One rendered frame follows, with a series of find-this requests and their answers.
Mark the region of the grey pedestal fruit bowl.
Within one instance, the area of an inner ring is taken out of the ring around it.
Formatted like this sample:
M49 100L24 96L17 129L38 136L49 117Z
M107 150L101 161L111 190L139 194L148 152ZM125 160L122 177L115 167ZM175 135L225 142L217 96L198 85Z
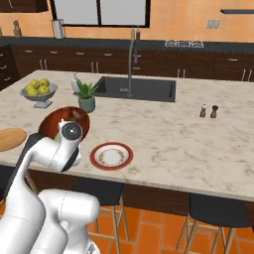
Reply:
M57 89L58 86L54 83L51 83L49 85L50 92L44 95L28 95L26 88L22 88L20 94L26 97L28 100L36 101L36 104L34 105L35 108L47 108L52 104L50 98L54 96Z

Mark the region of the red rimmed white plate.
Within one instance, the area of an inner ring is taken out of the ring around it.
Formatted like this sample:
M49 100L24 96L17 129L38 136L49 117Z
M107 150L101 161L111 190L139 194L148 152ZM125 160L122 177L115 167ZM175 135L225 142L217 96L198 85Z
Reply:
M133 151L123 143L103 143L91 151L89 160L97 169L116 171L125 168L132 162Z

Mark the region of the grey tall tap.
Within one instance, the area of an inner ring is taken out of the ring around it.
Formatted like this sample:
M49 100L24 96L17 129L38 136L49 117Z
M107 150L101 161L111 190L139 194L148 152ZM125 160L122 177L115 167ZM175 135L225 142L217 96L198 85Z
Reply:
M138 62L137 58L137 48L136 40L132 40L129 48L129 59L128 59L128 98L132 98L132 63L136 64Z

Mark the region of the wooden knife block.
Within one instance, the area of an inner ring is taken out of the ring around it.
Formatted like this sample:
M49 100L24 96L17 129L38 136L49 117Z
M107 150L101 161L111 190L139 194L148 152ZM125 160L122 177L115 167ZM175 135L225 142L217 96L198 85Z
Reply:
M13 23L14 23L14 36L16 38L21 38L22 37L22 31L21 31L21 28L19 26L18 20L15 20Z

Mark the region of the black seat wooden stool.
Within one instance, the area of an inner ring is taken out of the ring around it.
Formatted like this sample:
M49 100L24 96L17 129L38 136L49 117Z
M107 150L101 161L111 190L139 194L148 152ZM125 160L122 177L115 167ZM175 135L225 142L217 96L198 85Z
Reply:
M176 250L179 250L184 236L187 245L184 254L191 253L196 231L209 229L216 233L211 252L214 254L219 238L222 238L224 253L229 254L237 228L250 226L244 202L238 199L205 194L189 194L189 213L185 219Z
M100 202L100 210L111 213L111 220L113 224L112 236L101 234L98 230L97 221L95 221L95 231L89 232L88 235L114 241L117 254L121 254L119 243L120 222L123 222L125 238L126 240L129 240L129 233L127 228L122 195L123 184L90 178L78 178L75 181L72 189L74 191L89 193L93 196L96 196Z

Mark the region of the white soap bottle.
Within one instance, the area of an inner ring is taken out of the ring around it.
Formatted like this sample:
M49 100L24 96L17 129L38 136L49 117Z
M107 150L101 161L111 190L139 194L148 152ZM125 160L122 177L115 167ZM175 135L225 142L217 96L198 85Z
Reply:
M73 74L73 78L71 79L71 87L74 93L78 93L79 92L79 87L77 85L77 76L76 73Z

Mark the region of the dark sink basin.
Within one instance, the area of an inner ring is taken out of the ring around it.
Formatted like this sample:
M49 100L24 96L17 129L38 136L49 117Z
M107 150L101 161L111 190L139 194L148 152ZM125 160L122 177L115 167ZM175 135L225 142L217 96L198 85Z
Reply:
M103 76L95 85L95 96L159 102L176 101L176 82L165 79L147 79Z

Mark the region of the round wooden board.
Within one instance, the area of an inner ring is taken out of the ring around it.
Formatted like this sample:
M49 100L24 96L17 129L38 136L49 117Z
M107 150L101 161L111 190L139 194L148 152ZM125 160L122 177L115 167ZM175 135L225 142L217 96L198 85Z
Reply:
M0 152L14 149L27 138L27 133L21 128L8 128L0 130Z

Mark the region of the green potted plant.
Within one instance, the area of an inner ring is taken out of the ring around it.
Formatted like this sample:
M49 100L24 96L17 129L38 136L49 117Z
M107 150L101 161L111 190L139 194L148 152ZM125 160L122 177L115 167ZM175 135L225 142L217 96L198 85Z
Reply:
M79 107L87 113L91 113L95 109L95 96L94 93L97 86L92 83L82 83L80 79L76 80L78 92L74 95L78 98Z

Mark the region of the dark wall shelf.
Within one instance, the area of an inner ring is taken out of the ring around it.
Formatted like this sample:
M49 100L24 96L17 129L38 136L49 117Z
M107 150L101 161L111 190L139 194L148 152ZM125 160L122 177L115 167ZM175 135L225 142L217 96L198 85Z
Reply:
M224 15L254 15L254 9L220 9Z

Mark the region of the dark brown wall cupboard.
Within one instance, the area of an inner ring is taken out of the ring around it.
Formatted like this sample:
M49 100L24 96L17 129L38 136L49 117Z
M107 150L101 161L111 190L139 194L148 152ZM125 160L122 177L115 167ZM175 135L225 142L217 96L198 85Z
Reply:
M48 11L47 0L0 0L0 13L40 13Z

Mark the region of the dark red bowl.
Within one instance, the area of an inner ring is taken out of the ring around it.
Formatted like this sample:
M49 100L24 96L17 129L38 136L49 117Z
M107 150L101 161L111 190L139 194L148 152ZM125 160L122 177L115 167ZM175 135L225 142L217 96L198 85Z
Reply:
M74 106L62 107L50 113L41 123L39 133L59 141L59 123L62 120L74 121L82 128L82 137L86 136L89 130L89 116L84 110Z

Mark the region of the black framed window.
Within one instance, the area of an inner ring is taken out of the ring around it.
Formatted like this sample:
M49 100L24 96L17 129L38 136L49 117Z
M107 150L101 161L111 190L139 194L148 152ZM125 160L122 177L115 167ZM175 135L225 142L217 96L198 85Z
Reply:
M66 27L150 26L151 0L50 0L53 20Z

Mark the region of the dark brown cupboard run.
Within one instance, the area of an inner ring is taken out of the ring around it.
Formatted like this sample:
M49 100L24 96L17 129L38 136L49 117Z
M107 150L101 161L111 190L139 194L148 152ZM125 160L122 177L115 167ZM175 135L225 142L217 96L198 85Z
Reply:
M254 53L137 49L132 74L254 82ZM0 47L0 91L35 70L128 73L129 51L112 48L7 45Z

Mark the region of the white jug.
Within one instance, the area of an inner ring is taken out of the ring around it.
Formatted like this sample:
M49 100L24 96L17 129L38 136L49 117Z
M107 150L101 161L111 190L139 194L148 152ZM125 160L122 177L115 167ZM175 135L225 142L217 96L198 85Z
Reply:
M64 38L64 20L52 20L53 26L53 33L56 39L63 39Z

